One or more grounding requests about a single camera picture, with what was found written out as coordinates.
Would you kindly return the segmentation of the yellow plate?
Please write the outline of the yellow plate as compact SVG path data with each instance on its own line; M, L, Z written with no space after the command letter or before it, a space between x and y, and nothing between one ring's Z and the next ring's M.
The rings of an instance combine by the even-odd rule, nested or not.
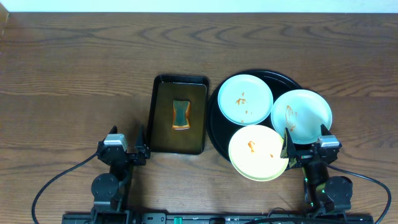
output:
M245 126L236 131L228 144L233 167L244 177L259 182L278 178L287 168L281 158L283 138L262 125Z

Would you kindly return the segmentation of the orange green sponge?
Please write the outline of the orange green sponge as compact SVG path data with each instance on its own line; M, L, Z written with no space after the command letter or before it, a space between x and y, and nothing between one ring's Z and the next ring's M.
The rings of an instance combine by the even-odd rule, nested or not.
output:
M173 129L189 129L190 102L174 100L173 104Z

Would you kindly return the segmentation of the light blue plate with stains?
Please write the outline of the light blue plate with stains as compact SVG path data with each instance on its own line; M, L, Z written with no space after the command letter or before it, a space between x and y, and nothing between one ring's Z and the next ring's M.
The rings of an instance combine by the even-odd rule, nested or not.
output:
M221 85L217 102L228 121L248 126L259 124L270 115L274 98L265 81L242 74L228 78Z

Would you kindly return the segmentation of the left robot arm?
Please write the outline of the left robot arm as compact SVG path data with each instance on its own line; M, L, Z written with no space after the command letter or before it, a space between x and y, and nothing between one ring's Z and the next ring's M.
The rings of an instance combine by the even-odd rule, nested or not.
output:
M146 165L150 149L145 141L144 128L139 129L134 145L136 152L127 152L125 135L113 126L109 134L98 143L96 156L109 166L109 172L97 176L92 185L94 196L88 223L139 223L140 216L128 209L127 200L135 166Z

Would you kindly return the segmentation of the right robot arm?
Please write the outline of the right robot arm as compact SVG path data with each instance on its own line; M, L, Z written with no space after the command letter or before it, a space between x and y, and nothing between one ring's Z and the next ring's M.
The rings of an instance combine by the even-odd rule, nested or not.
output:
M296 148L285 128L280 157L289 160L288 169L303 170L307 217L344 216L351 208L353 183L344 176L329 176L328 165L337 160L342 145L324 124L320 131L321 136L310 146Z

